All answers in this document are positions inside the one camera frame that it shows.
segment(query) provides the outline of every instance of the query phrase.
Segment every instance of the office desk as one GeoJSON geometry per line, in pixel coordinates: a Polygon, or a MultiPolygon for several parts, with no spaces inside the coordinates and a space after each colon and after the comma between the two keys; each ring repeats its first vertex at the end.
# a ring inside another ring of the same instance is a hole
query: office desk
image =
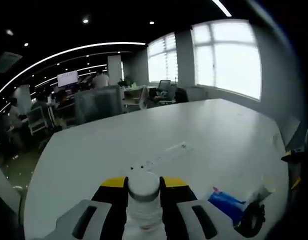
{"type": "MultiPolygon", "coordinates": [[[[160,106],[57,132],[28,188],[25,237],[47,235],[57,218],[81,200],[91,199],[104,180],[186,141],[193,151],[153,172],[182,178],[198,199],[216,186],[246,200],[262,175],[274,178],[277,191],[265,200],[266,222],[256,236],[263,239],[282,216],[288,195],[288,166],[280,160],[285,149],[281,138],[273,144],[276,134],[279,129],[272,119],[222,99],[160,106]]],[[[242,238],[232,231],[230,239],[242,238]]]]}

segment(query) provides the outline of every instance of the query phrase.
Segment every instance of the ceiling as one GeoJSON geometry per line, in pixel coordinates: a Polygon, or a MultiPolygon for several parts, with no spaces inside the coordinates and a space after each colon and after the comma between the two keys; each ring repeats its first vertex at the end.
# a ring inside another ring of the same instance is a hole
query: ceiling
{"type": "MultiPolygon", "coordinates": [[[[246,1],[221,2],[234,18],[258,21],[246,1]]],[[[0,90],[27,67],[61,51],[115,41],[147,44],[192,24],[223,18],[226,16],[211,0],[0,2],[0,55],[7,51],[22,56],[7,72],[0,73],[0,90]]],[[[73,71],[106,64],[107,57],[118,54],[118,51],[124,59],[145,47],[127,44],[88,47],[51,58],[11,82],[0,93],[0,108],[6,105],[14,88],[21,84],[30,84],[33,92],[35,85],[65,72],[66,68],[73,71]]]]}

